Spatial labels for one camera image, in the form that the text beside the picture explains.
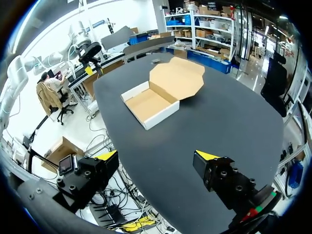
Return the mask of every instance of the brown jacket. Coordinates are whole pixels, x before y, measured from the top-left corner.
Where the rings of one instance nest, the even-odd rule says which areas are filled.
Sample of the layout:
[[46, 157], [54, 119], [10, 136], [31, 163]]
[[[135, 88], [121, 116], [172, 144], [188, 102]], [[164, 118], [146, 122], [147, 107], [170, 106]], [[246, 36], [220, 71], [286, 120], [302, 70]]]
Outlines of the brown jacket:
[[44, 82], [39, 82], [36, 87], [38, 98], [47, 115], [51, 115], [50, 106], [62, 109], [63, 105], [59, 100], [58, 94], [48, 88]]

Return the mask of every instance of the table leg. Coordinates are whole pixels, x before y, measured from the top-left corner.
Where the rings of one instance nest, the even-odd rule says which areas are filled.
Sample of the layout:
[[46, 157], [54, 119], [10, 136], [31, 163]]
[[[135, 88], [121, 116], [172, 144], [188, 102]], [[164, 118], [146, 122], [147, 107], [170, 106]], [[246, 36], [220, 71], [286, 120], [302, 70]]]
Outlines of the table leg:
[[87, 106], [85, 106], [85, 104], [81, 101], [80, 97], [77, 95], [77, 93], [74, 91], [73, 88], [69, 88], [70, 91], [73, 93], [74, 97], [76, 98], [76, 100], [83, 106], [84, 110], [91, 116], [91, 111], [89, 110], [89, 108]]

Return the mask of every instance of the metal shelving unit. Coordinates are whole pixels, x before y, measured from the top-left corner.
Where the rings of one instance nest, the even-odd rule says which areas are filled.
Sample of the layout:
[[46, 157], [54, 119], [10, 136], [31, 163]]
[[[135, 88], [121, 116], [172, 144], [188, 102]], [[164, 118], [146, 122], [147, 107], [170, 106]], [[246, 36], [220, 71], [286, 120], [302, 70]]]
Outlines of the metal shelving unit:
[[201, 37], [195, 37], [197, 40], [206, 40], [206, 41], [209, 41], [209, 42], [213, 42], [213, 43], [217, 43], [219, 45], [223, 45], [223, 46], [226, 46], [226, 47], [231, 47], [231, 45], [229, 44], [225, 44], [225, 43], [222, 43], [222, 42], [219, 42], [217, 40], [211, 40], [211, 39], [208, 39], [208, 38], [201, 38]]
[[[197, 51], [196, 47], [199, 46], [201, 43], [215, 43], [221, 47], [226, 47], [230, 49], [230, 55], [229, 55], [229, 61], [231, 61], [232, 57], [234, 56], [234, 52], [235, 52], [235, 48], [234, 48], [234, 20], [232, 20], [231, 18], [228, 17], [222, 17], [222, 16], [215, 16], [215, 15], [201, 15], [201, 14], [197, 14], [194, 11], [190, 11], [190, 13], [183, 13], [183, 14], [176, 14], [176, 15], [164, 15], [164, 22], [166, 24], [166, 22], [168, 20], [171, 19], [175, 19], [178, 17], [183, 17], [185, 15], [190, 15], [191, 17], [191, 25], [166, 25], [166, 31], [170, 32], [171, 30], [174, 30], [176, 28], [191, 28], [191, 32], [192, 32], [192, 37], [191, 38], [186, 38], [186, 37], [176, 37], [177, 39], [187, 39], [187, 40], [191, 40], [192, 41], [192, 48], [194, 49], [193, 51], [196, 51], [200, 54], [203, 55], [207, 55], [207, 56], [211, 56], [211, 57], [215, 57], [209, 53], [205, 53], [202, 51]], [[216, 28], [216, 27], [206, 27], [206, 26], [198, 26], [195, 25], [195, 21], [197, 19], [200, 18], [212, 18], [212, 19], [219, 19], [220, 21], [223, 22], [228, 22], [229, 26], [231, 27], [230, 30], [225, 30], [222, 28]], [[222, 32], [222, 33], [227, 33], [230, 34], [231, 36], [231, 44], [226, 44], [217, 40], [211, 40], [208, 38], [202, 38], [202, 37], [197, 37], [196, 36], [196, 29], [209, 29], [209, 30], [213, 30], [216, 32]]]

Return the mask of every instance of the white box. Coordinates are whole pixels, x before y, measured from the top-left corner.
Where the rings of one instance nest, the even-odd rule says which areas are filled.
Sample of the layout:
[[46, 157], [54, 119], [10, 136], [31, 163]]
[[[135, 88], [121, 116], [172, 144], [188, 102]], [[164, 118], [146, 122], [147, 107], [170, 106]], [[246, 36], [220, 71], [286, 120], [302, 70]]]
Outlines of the white box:
[[194, 96], [203, 86], [205, 68], [174, 57], [150, 71], [150, 80], [121, 95], [121, 99], [149, 130], [179, 110], [180, 100]]

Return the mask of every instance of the yellow tag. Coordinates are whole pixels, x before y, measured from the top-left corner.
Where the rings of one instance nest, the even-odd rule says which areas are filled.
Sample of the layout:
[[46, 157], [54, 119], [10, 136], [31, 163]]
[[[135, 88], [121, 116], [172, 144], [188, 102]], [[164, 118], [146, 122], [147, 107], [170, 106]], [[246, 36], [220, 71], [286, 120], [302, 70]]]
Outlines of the yellow tag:
[[86, 69], [84, 69], [84, 70], [86, 71], [86, 73], [87, 73], [88, 75], [92, 75], [92, 73], [93, 73], [93, 71], [92, 71], [92, 69], [91, 69], [90, 66], [87, 66]]
[[214, 158], [220, 158], [220, 157], [218, 157], [218, 156], [211, 155], [211, 154], [208, 154], [208, 153], [199, 151], [199, 150], [196, 150], [196, 152], [197, 152], [200, 156], [202, 156], [202, 158], [205, 159], [206, 161], [211, 160], [211, 159], [214, 159]]
[[105, 154], [102, 154], [100, 156], [96, 156], [98, 159], [101, 159], [101, 160], [108, 160], [117, 150], [114, 150], [114, 151], [111, 151], [109, 153], [105, 153]]

